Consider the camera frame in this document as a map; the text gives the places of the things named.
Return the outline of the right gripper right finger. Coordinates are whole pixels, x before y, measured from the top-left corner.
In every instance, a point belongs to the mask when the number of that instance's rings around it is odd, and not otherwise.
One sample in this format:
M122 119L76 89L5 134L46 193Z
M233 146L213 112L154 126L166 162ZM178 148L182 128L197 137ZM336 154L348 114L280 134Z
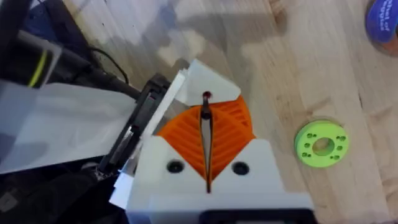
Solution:
M213 115L208 183L211 194L266 194L284 185L271 144L257 138L242 96L210 105Z

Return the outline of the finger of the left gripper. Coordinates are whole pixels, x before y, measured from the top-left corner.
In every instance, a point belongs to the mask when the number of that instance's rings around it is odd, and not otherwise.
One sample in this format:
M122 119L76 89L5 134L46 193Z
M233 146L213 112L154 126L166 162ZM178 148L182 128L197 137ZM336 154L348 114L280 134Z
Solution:
M133 181L133 176L120 173L113 185L114 190L109 199L109 203L125 210L129 201Z
M194 60L180 73L185 77L176 100L187 106L202 104L204 93L210 93L210 108L221 110L243 125L251 125L251 116L241 89L199 60Z

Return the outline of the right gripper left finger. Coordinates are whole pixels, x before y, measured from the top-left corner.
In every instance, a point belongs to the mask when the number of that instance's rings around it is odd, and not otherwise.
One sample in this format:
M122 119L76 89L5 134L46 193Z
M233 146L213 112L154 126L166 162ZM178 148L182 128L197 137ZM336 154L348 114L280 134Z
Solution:
M156 196L207 194L200 122L200 107L194 106L145 141L127 210L145 210Z

